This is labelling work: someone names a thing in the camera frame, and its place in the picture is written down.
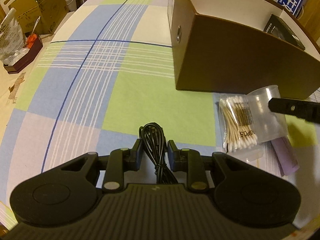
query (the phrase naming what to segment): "black cable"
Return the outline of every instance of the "black cable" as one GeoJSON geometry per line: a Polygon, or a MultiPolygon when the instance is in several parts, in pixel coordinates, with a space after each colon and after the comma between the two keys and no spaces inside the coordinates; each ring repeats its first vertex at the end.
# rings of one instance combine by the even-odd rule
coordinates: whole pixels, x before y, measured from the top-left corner
{"type": "Polygon", "coordinates": [[[143,142],[143,149],[153,162],[156,169],[157,184],[176,184],[175,176],[164,160],[166,141],[160,125],[155,122],[148,123],[139,128],[139,137],[143,142]]]}

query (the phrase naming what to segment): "dark blue line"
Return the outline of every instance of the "dark blue line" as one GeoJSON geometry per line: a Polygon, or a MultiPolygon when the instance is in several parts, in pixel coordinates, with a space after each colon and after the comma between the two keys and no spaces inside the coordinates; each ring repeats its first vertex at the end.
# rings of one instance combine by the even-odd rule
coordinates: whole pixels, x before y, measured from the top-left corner
{"type": "MultiPolygon", "coordinates": [[[[169,45],[155,44],[155,43],[142,42],[142,41],[122,41],[122,40],[70,40],[70,41],[118,41],[118,42],[139,43],[139,44],[146,44],[146,45],[154,45],[154,46],[172,48],[172,46],[169,46],[169,45]]],[[[59,43],[59,42],[69,42],[69,41],[53,41],[51,43],[59,43]]]]}
{"type": "Polygon", "coordinates": [[[57,126],[59,117],[60,117],[60,115],[61,115],[61,112],[62,112],[62,109],[63,109],[63,107],[64,107],[64,104],[65,104],[65,102],[67,101],[67,98],[68,98],[68,95],[69,95],[69,93],[70,93],[70,91],[71,91],[72,85],[74,84],[74,82],[75,82],[75,80],[76,80],[76,78],[77,78],[77,76],[78,76],[78,74],[79,74],[79,72],[80,72],[80,70],[81,70],[84,62],[86,61],[86,59],[87,59],[87,57],[89,56],[91,50],[93,49],[93,46],[94,46],[95,43],[98,41],[98,38],[99,38],[100,34],[103,32],[103,30],[104,30],[104,28],[107,26],[107,24],[111,21],[111,19],[116,15],[116,13],[122,8],[122,6],[123,6],[126,2],[127,2],[127,0],[125,0],[124,3],[123,3],[123,4],[115,11],[115,13],[110,17],[110,19],[109,19],[109,20],[107,21],[107,23],[104,25],[104,27],[102,28],[102,30],[99,32],[97,38],[96,38],[95,40],[92,40],[92,41],[93,41],[93,44],[92,44],[91,48],[89,49],[87,55],[85,56],[85,58],[84,58],[84,60],[83,60],[83,62],[82,62],[82,64],[81,64],[80,68],[78,69],[75,77],[73,78],[73,81],[72,81],[71,84],[70,84],[70,87],[69,87],[69,89],[68,89],[68,91],[67,91],[67,94],[66,94],[64,100],[63,100],[63,103],[62,103],[62,105],[61,105],[60,111],[59,111],[59,113],[58,113],[58,116],[57,116],[56,121],[55,121],[55,123],[54,123],[54,126],[53,126],[53,128],[52,128],[52,132],[51,132],[51,135],[50,135],[50,139],[49,139],[49,142],[48,142],[48,146],[47,146],[47,149],[46,149],[46,151],[45,151],[44,159],[43,159],[43,162],[42,162],[41,173],[42,173],[43,170],[44,170],[44,164],[45,164],[45,161],[46,161],[46,159],[47,159],[47,155],[48,155],[49,147],[50,147],[50,144],[51,144],[51,141],[52,141],[52,137],[53,137],[54,130],[56,129],[56,126],[57,126]]]}

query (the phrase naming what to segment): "maroon box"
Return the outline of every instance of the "maroon box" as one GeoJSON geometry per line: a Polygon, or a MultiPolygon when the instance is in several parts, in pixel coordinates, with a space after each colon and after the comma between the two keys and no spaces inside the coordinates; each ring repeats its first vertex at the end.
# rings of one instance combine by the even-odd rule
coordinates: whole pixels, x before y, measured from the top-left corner
{"type": "Polygon", "coordinates": [[[36,58],[42,47],[43,44],[41,38],[38,36],[28,53],[24,55],[21,59],[19,59],[13,66],[8,66],[4,64],[5,70],[8,72],[8,74],[19,73],[36,58]]]}

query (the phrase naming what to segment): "ribbed black surface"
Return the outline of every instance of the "ribbed black surface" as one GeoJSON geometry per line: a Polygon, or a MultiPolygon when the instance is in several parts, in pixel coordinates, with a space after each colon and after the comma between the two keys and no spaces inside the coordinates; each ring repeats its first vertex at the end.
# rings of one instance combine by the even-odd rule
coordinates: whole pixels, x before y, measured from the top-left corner
{"type": "Polygon", "coordinates": [[[294,230],[290,224],[272,229],[236,224],[206,195],[187,192],[181,184],[129,184],[124,192],[105,195],[82,220],[59,228],[20,223],[4,240],[277,240],[294,230]]]}

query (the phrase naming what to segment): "checkered tablecloth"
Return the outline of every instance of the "checkered tablecloth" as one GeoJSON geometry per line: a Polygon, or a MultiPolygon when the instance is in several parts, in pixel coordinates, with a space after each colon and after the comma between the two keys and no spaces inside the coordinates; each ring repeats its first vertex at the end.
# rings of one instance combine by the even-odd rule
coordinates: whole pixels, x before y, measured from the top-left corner
{"type": "MultiPolygon", "coordinates": [[[[108,155],[131,147],[148,122],[159,123],[178,147],[202,155],[222,150],[219,94],[175,90],[167,2],[88,0],[24,78],[0,127],[0,222],[5,226],[16,223],[9,197],[17,184],[88,151],[108,155]]],[[[288,124],[298,156],[309,154],[320,162],[319,128],[292,117],[288,124]]],[[[268,143],[264,151],[252,164],[279,175],[268,143]]],[[[300,159],[301,168],[309,165],[309,159],[300,159]]],[[[312,183],[320,192],[316,172],[312,183]]],[[[154,167],[143,158],[141,170],[126,172],[125,180],[154,183],[154,167]]],[[[299,176],[291,180],[299,184],[299,176]]],[[[303,199],[306,210],[312,194],[303,199]]],[[[302,213],[299,221],[308,222],[312,212],[302,213]]]]}

